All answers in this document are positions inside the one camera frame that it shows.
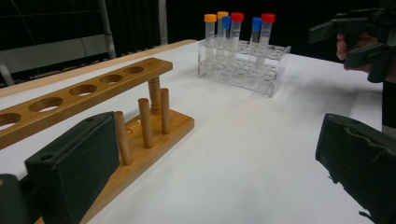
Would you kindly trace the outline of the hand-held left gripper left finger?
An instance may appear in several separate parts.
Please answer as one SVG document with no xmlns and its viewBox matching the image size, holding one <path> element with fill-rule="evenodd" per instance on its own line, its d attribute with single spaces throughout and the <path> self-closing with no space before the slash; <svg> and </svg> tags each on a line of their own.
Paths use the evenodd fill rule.
<svg viewBox="0 0 396 224">
<path fill-rule="evenodd" d="M 45 224 L 79 224 L 119 167 L 114 118 L 84 119 L 25 161 Z"/>
</svg>

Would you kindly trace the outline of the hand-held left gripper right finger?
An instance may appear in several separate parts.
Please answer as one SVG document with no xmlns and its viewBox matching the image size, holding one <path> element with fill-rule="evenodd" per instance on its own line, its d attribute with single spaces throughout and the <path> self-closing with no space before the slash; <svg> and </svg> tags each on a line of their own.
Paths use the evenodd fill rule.
<svg viewBox="0 0 396 224">
<path fill-rule="evenodd" d="M 348 117 L 325 115 L 316 160 L 374 224 L 396 224 L 396 139 Z"/>
</svg>

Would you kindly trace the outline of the red cap test tube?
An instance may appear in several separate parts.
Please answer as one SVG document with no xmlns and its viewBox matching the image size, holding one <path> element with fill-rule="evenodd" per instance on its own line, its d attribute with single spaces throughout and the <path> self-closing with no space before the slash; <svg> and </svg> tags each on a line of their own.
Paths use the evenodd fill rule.
<svg viewBox="0 0 396 224">
<path fill-rule="evenodd" d="M 268 44 L 272 33 L 272 26 L 276 20 L 276 15 L 273 13 L 262 14 L 262 30 L 261 30 L 261 45 L 262 45 L 262 61 L 265 61 L 268 55 Z"/>
<path fill-rule="evenodd" d="M 240 12 L 233 12 L 231 14 L 231 66 L 235 66 L 236 52 L 239 46 L 239 37 L 241 32 L 242 22 L 244 21 L 245 15 Z"/>
</svg>

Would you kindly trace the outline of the blue cap test tube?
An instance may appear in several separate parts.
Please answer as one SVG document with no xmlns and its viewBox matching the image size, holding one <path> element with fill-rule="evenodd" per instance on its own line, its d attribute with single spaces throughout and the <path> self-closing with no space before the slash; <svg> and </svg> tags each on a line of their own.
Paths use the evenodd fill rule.
<svg viewBox="0 0 396 224">
<path fill-rule="evenodd" d="M 231 17 L 225 16 L 222 21 L 223 54 L 230 50 Z"/>
<path fill-rule="evenodd" d="M 252 30 L 250 37 L 250 51 L 251 55 L 259 59 L 260 53 L 260 36 L 261 36 L 262 19 L 255 17 L 252 19 Z"/>
</svg>

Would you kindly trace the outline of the wooden test tube rack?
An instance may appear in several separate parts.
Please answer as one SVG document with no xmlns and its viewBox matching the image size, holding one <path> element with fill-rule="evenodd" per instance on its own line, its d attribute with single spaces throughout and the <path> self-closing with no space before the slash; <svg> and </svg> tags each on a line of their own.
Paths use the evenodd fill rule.
<svg viewBox="0 0 396 224">
<path fill-rule="evenodd" d="M 160 76 L 173 65 L 148 58 L 67 88 L 0 110 L 0 149 L 98 105 L 142 83 L 149 96 L 138 99 L 138 115 L 115 115 L 120 165 L 79 224 L 87 224 L 194 127 L 193 118 L 170 107 Z M 45 224 L 35 201 L 38 187 L 28 175 L 0 174 L 0 224 Z"/>
</svg>

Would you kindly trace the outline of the orange cap test tube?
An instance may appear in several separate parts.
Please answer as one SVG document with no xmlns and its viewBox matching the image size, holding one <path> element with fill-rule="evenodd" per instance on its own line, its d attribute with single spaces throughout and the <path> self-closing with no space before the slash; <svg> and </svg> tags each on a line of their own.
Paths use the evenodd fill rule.
<svg viewBox="0 0 396 224">
<path fill-rule="evenodd" d="M 214 58 L 214 36 L 217 22 L 215 14 L 205 14 L 205 58 L 209 63 L 213 62 Z"/>
<path fill-rule="evenodd" d="M 219 11 L 217 13 L 217 19 L 218 19 L 217 36 L 218 36 L 219 47 L 222 49 L 223 49 L 223 35 L 222 35 L 222 21 L 221 21 L 221 19 L 225 16 L 229 16 L 229 13 L 227 11 Z"/>
</svg>

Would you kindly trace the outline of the grey metal stand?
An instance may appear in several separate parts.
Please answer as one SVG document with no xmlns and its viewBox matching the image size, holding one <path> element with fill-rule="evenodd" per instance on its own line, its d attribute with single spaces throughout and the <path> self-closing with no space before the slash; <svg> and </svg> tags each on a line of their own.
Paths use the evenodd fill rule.
<svg viewBox="0 0 396 224">
<path fill-rule="evenodd" d="M 0 0 L 0 88 L 159 47 L 166 0 Z"/>
</svg>

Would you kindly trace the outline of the white table mat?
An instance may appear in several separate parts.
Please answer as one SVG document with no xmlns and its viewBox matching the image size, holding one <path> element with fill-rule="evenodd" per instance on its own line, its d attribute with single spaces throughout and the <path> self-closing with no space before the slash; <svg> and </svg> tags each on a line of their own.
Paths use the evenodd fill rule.
<svg viewBox="0 0 396 224">
<path fill-rule="evenodd" d="M 197 75 L 198 45 L 151 51 L 193 130 L 90 224 L 371 224 L 316 161 L 323 117 L 381 124 L 381 93 L 360 72 L 290 55 L 272 97 Z"/>
</svg>

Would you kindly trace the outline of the black curtain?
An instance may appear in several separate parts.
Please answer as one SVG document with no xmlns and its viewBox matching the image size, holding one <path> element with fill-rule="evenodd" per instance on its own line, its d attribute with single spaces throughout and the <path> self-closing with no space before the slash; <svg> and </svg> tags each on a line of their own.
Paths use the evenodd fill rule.
<svg viewBox="0 0 396 224">
<path fill-rule="evenodd" d="M 251 19 L 274 13 L 270 43 L 291 52 L 334 61 L 335 41 L 308 42 L 308 30 L 337 13 L 377 7 L 378 0 L 105 0 L 118 55 L 167 41 L 205 37 L 204 15 L 242 12 L 241 38 L 250 38 Z M 0 50 L 44 44 L 104 31 L 99 0 L 0 0 Z"/>
</svg>

